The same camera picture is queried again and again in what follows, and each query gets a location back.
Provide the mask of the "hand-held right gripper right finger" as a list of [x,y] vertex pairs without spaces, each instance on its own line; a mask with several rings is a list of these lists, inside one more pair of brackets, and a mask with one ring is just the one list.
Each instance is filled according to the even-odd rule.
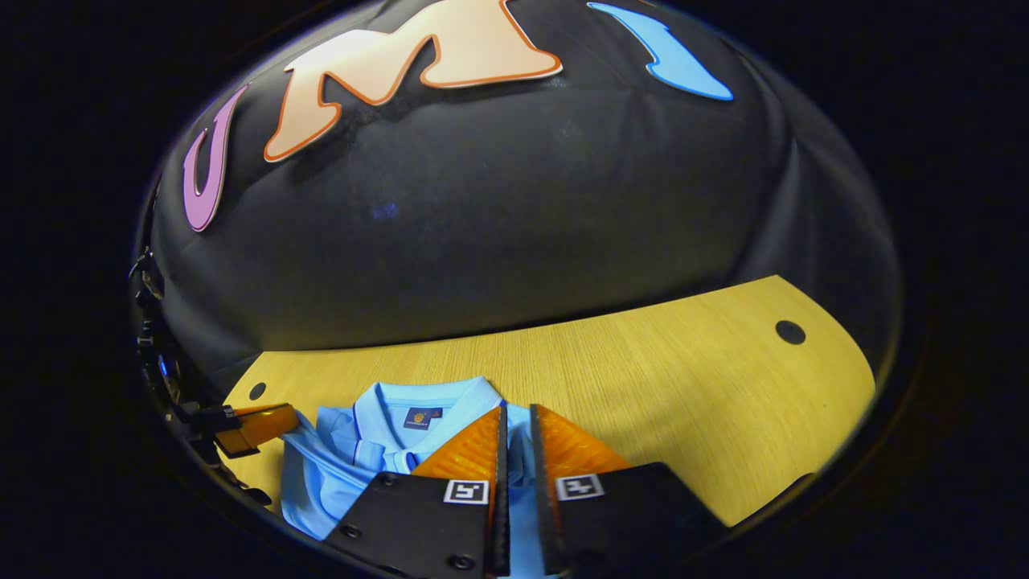
[[665,462],[634,466],[543,404],[530,409],[545,575],[669,577],[724,524]]

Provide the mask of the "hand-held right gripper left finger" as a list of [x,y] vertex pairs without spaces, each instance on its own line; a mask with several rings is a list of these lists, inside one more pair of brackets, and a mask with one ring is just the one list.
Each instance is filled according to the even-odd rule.
[[324,544],[385,578],[510,574],[507,409],[489,410],[412,473],[379,473]]

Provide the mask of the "light blue polo T-shirt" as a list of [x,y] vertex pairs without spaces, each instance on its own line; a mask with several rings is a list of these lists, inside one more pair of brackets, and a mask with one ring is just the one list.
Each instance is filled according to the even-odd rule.
[[[283,436],[281,511],[325,539],[374,476],[409,475],[431,454],[505,401],[482,376],[451,384],[372,384],[349,407],[321,407]],[[530,412],[507,406],[511,563],[507,579],[556,579],[538,538]]]

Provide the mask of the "black backdrop cloth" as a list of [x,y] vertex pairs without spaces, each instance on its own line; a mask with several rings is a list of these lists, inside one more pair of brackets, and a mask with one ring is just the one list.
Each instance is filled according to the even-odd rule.
[[588,318],[778,275],[877,381],[900,264],[859,155],[757,50],[641,0],[370,0],[229,80],[150,249],[217,396],[265,351]]

